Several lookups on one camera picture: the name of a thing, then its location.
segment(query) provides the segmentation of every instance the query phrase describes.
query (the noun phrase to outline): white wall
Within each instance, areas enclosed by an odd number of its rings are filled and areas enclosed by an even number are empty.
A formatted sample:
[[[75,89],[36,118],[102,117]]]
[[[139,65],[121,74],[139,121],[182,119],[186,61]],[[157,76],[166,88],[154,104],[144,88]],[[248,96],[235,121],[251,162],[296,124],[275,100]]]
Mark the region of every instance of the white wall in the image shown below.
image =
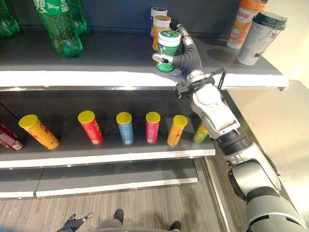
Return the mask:
[[[269,0],[266,11],[288,21],[263,56],[289,79],[309,88],[309,0]]]

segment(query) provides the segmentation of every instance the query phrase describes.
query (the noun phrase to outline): shelf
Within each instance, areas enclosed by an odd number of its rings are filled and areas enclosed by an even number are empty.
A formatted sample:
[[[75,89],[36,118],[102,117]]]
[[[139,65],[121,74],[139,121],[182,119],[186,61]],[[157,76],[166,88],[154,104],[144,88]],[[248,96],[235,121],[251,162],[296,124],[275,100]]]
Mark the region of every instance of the shelf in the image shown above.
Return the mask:
[[[26,146],[19,152],[2,149],[0,168],[36,168],[74,166],[107,162],[128,162],[137,160],[178,159],[215,155],[215,150],[209,138],[201,144],[192,142],[194,129],[200,119],[189,118],[183,135],[176,147],[168,146],[168,131],[172,118],[161,119],[158,140],[156,144],[145,141],[145,121],[133,122],[134,144],[123,145],[120,132],[115,120],[98,120],[104,133],[104,142],[92,145],[78,121],[46,121],[44,124],[51,132],[58,130],[55,135],[60,145],[55,150],[46,150],[30,135],[26,138]],[[14,130],[17,122],[5,124]]]
[[[36,196],[131,189],[198,181],[193,160],[180,159],[44,169]]]
[[[266,59],[253,66],[236,60],[239,50],[222,40],[194,38],[204,73],[225,68],[224,89],[285,88],[288,79]],[[61,59],[44,31],[1,40],[0,90],[122,89],[170,87],[185,81],[179,70],[162,73],[152,60],[152,40],[145,34],[92,33],[77,58]]]
[[[43,169],[0,170],[0,198],[34,197]]]

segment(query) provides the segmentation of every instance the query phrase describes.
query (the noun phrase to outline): green container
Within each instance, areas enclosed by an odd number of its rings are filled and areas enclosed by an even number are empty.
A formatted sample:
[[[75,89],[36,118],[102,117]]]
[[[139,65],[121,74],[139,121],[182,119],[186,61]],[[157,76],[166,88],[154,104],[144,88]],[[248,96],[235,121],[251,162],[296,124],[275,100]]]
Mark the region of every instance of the green container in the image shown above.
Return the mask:
[[[67,0],[33,1],[58,55],[66,58],[81,54],[83,46],[76,34]]]
[[[159,33],[158,38],[159,54],[174,56],[178,50],[180,39],[180,33],[173,30],[162,30]],[[174,66],[161,62],[157,62],[156,67],[165,73],[171,72],[175,69]]]
[[[4,0],[0,5],[0,35],[1,37],[12,37],[19,35],[19,27],[15,19],[11,16]]]
[[[201,122],[193,135],[193,142],[200,144],[201,142],[204,141],[207,135],[208,130],[203,126],[203,123]]]
[[[88,35],[87,23],[85,21],[81,0],[67,0],[78,36]]]

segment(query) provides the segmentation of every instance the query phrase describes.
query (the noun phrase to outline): gray floor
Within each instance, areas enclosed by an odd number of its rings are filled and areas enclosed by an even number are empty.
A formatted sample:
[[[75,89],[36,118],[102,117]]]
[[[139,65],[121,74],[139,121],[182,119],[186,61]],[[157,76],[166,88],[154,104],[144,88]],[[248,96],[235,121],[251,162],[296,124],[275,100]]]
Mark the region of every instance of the gray floor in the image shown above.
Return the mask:
[[[222,162],[220,157],[210,160],[212,169],[218,168],[213,171],[218,172],[215,173],[216,182],[218,189],[224,193],[231,189],[224,174],[226,167],[219,166]],[[90,232],[103,220],[112,218],[117,208],[122,208],[126,227],[167,230],[173,221],[180,220],[184,232],[224,231],[202,159],[195,159],[195,165],[199,182],[194,184],[42,199],[1,200],[1,226],[14,231],[52,232],[59,229],[72,213],[81,217],[93,211],[94,217],[79,229],[80,232]],[[227,217],[232,223],[231,231],[243,231],[243,202],[239,202],[233,192],[222,195]]]

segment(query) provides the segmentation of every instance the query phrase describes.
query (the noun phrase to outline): black shoe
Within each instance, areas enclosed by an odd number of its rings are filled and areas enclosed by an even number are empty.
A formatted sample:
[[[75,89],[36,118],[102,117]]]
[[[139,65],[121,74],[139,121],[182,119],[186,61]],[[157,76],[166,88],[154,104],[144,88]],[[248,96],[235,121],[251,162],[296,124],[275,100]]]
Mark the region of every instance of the black shoe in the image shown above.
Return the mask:
[[[117,219],[118,221],[122,223],[124,222],[124,212],[122,209],[117,209],[115,214],[114,214],[114,219]]]
[[[172,230],[179,230],[179,231],[181,231],[182,230],[182,224],[179,221],[174,221],[169,230],[170,231],[172,231]]]

